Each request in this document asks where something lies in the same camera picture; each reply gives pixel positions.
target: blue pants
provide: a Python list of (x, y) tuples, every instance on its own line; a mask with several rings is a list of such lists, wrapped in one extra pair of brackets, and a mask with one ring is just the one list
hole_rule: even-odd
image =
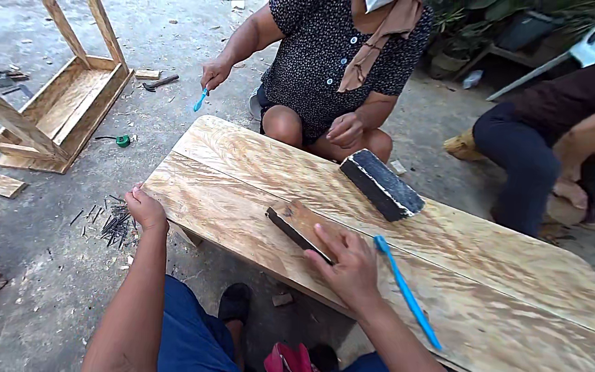
[[(234, 358), (233, 339), (224, 323), (206, 314), (185, 283), (165, 275), (158, 372), (239, 372)], [(388, 372), (376, 353), (363, 355), (344, 370), (363, 371)]]
[[(474, 124), (479, 152), (507, 171), (507, 183), (493, 207), (495, 222), (536, 237), (547, 198), (559, 177), (561, 165), (552, 151), (557, 140), (522, 123), (513, 103), (500, 103)], [(582, 166), (580, 186), (595, 207), (595, 155)]]

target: person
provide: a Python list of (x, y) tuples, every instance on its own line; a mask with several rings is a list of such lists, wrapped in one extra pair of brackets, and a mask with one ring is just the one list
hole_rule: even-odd
[[(222, 294), (218, 317), (206, 314), (186, 284), (165, 275), (169, 224), (162, 205), (137, 185), (125, 199), (142, 225), (142, 238), (81, 370), (243, 371), (241, 332), (249, 314), (250, 288), (231, 285)], [(329, 266), (314, 251), (306, 251), (305, 257), (356, 315), (377, 350), (347, 371), (444, 371), (380, 297), (376, 250), (352, 232), (339, 238), (319, 226), (315, 231), (339, 263)]]
[(477, 151), (507, 171), (495, 221), (536, 237), (551, 192), (595, 209), (595, 64), (544, 81), (474, 124)]
[(392, 138), (380, 127), (432, 20), (422, 0), (270, 0), (203, 65), (201, 86), (216, 89), (233, 65), (281, 40), (257, 91), (261, 134), (339, 162), (368, 148), (386, 163)]

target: sanding block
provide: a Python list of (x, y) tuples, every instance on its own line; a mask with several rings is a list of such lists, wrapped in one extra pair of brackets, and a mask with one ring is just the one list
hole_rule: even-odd
[(299, 200), (293, 200), (291, 203), (279, 202), (269, 207), (266, 215), (300, 248), (315, 250), (328, 264), (336, 264), (336, 256), (313, 230), (314, 225), (321, 224), (328, 233), (338, 234), (335, 224), (316, 215)]
[(347, 157), (340, 169), (391, 223), (424, 208), (419, 194), (366, 148)]

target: concrete floor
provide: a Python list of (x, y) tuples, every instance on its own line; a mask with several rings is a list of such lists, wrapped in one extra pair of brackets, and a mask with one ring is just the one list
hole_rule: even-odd
[[(128, 148), (92, 139), (66, 175), (0, 168), (0, 173), (30, 184), (17, 199), (0, 197), (0, 271), (10, 279), (0, 290), (0, 371), (79, 369), (85, 345), (126, 274), (119, 267), (134, 255), (135, 245), (107, 248), (106, 242), (94, 239), (95, 231), (80, 237), (84, 222), (68, 226), (70, 220), (80, 209), (102, 205), (106, 195), (121, 195), (146, 179), (198, 116), (187, 108), (200, 94), (201, 63), (217, 56), (232, 28), (262, 4), (248, 1), (244, 11), (231, 12), (224, 1), (206, 6), (195, 0), (103, 2), (128, 65), (178, 73), (180, 80), (156, 93), (137, 88), (134, 80), (126, 87), (96, 135), (136, 134), (138, 142)], [(60, 4), (87, 52), (107, 55), (85, 1)], [(13, 63), (30, 73), (26, 84), (32, 91), (71, 57), (46, 16), (38, 0), (0, 1), (0, 68)], [(170, 24), (170, 19), (178, 23)], [(33, 42), (22, 44), (23, 39)], [(198, 114), (258, 128), (247, 113), (247, 97), (275, 52), (271, 46), (253, 55), (244, 68), (234, 69)], [(417, 71), (384, 128), (395, 141), (392, 159), (410, 169), (404, 178), (417, 191), (488, 218), (502, 171), (489, 162), (460, 162), (441, 150), (445, 139), (469, 128), (491, 107), (483, 100), (485, 93), (463, 91)], [(6, 100), (19, 108), (27, 98), (16, 92)], [(95, 226), (103, 223), (101, 218)], [(569, 234), (576, 240), (563, 240), (562, 247), (595, 267), (595, 233)], [(219, 249), (207, 244), (197, 248), (171, 233), (168, 250), (167, 272), (193, 288), (211, 314), (227, 285), (243, 281), (252, 286), (247, 356), (257, 370), (277, 341), (338, 346), (352, 327), (350, 319)], [(273, 308), (270, 297), (286, 291), (296, 303)]]

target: brown shirt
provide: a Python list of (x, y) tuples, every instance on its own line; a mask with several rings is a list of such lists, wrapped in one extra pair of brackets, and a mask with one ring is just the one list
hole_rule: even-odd
[(595, 64), (534, 85), (512, 102), (518, 118), (556, 140), (595, 114)]

